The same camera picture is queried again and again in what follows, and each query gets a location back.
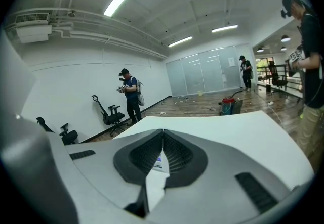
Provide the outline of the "white ceiling pipes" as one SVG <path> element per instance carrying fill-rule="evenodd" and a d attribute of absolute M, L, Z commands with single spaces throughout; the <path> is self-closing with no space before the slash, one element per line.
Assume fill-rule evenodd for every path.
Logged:
<path fill-rule="evenodd" d="M 168 57 L 162 42 L 146 32 L 111 20 L 51 15 L 49 23 L 70 37 L 103 42 L 161 59 Z"/>

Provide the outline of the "black metal railing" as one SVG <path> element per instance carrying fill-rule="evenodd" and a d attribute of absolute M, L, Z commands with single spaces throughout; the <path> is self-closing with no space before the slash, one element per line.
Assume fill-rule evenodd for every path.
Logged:
<path fill-rule="evenodd" d="M 257 76 L 258 85 L 265 87 L 267 92 L 272 92 L 274 90 L 274 86 L 271 84 L 269 66 L 257 67 Z M 287 72 L 287 81 L 287 90 L 283 91 L 281 94 L 285 93 L 300 99 L 303 98 L 302 79 L 300 75 L 296 74 L 293 77 L 289 77 Z"/>

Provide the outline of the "white wet wipes packet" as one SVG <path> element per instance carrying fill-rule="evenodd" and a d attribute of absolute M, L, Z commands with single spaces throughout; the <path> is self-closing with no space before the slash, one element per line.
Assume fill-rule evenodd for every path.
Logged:
<path fill-rule="evenodd" d="M 165 174 L 170 174 L 169 163 L 163 151 L 158 156 L 156 162 L 153 165 L 152 170 L 163 172 Z"/>

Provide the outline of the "scattered small floor items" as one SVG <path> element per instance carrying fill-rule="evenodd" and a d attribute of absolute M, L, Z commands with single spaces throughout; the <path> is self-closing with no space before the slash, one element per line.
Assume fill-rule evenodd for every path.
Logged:
<path fill-rule="evenodd" d="M 192 99 L 190 97 L 186 96 L 180 96 L 180 97 L 168 97 L 160 102 L 161 105 L 164 104 L 179 104 L 179 103 L 185 103 L 185 102 L 196 102 L 197 100 Z"/>

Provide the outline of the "black office chair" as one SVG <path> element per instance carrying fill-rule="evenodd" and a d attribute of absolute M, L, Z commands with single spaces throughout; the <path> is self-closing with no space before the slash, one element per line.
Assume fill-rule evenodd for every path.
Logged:
<path fill-rule="evenodd" d="M 92 95 L 92 99 L 101 108 L 101 114 L 103 116 L 103 123 L 107 126 L 113 125 L 113 127 L 111 128 L 111 130 L 109 132 L 110 137 L 112 138 L 117 130 L 124 131 L 123 126 L 127 126 L 128 124 L 121 122 L 121 120 L 125 117 L 125 115 L 118 112 L 118 108 L 120 106 L 117 106 L 117 105 L 109 106 L 108 107 L 108 109 L 110 110 L 110 115 L 109 115 L 106 112 L 106 110 L 103 108 L 103 106 L 101 105 L 97 95 Z"/>
<path fill-rule="evenodd" d="M 288 84 L 286 65 L 276 65 L 274 61 L 270 61 L 269 71 L 271 73 L 271 84 L 274 86 L 274 90 L 271 92 L 271 94 L 286 91 Z"/>
<path fill-rule="evenodd" d="M 54 133 L 53 130 L 51 130 L 45 123 L 45 120 L 42 117 L 37 117 L 37 124 L 40 125 L 46 132 L 52 132 Z M 69 124 L 66 123 L 60 128 L 62 129 L 61 133 L 59 133 L 59 136 L 61 137 L 61 140 L 64 145 L 71 145 L 75 144 L 75 140 L 78 137 L 78 133 L 76 130 L 69 131 L 68 130 Z"/>

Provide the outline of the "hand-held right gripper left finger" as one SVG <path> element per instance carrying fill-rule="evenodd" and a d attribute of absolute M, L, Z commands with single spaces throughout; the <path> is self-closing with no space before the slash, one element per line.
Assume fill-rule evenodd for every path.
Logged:
<path fill-rule="evenodd" d="M 65 146 L 48 133 L 56 167 L 76 207 L 78 218 L 138 218 L 131 212 L 148 205 L 146 173 L 136 159 L 160 155 L 162 130 L 148 130 L 110 141 Z"/>

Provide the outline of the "frosted glass partition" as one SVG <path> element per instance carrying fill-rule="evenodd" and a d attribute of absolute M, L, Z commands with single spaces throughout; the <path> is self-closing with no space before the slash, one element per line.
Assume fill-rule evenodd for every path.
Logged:
<path fill-rule="evenodd" d="M 231 91 L 243 87 L 241 55 L 254 64 L 254 55 L 247 43 L 191 52 L 166 60 L 172 96 L 198 95 L 198 91 L 203 91 L 203 94 Z M 229 67 L 228 58 L 235 59 L 235 67 Z"/>

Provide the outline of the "red green vacuum cleaner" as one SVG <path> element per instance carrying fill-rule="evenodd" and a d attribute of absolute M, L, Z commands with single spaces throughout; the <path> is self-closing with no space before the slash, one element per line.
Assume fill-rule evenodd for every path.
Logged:
<path fill-rule="evenodd" d="M 240 89 L 236 91 L 234 94 L 223 98 L 222 101 L 218 103 L 220 105 L 220 111 L 219 111 L 220 116 L 235 115 L 241 113 L 243 100 L 240 98 L 236 98 L 235 95 L 242 92 L 243 92 L 243 88 L 240 87 Z"/>

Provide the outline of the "white air conditioner unit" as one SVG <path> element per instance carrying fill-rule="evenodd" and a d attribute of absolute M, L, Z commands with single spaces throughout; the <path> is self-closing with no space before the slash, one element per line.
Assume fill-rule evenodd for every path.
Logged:
<path fill-rule="evenodd" d="M 16 33 L 22 44 L 48 41 L 52 33 L 52 25 L 49 24 L 50 13 L 30 13 L 17 15 Z"/>

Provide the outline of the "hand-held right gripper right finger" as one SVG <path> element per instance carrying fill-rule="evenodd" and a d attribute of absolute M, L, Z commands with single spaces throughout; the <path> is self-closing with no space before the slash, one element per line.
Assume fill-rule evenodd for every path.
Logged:
<path fill-rule="evenodd" d="M 150 222 L 240 224 L 290 192 L 275 174 L 234 147 L 172 130 L 164 130 L 163 140 L 170 176 Z"/>

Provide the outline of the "grey mesh backpack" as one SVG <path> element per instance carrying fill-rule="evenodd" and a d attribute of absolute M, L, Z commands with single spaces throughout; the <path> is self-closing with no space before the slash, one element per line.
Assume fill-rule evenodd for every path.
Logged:
<path fill-rule="evenodd" d="M 137 81 L 137 98 L 138 98 L 138 104 L 139 106 L 144 106 L 145 105 L 145 100 L 144 100 L 144 97 L 142 95 L 142 87 L 143 87 L 143 84 L 138 80 L 136 79 Z"/>

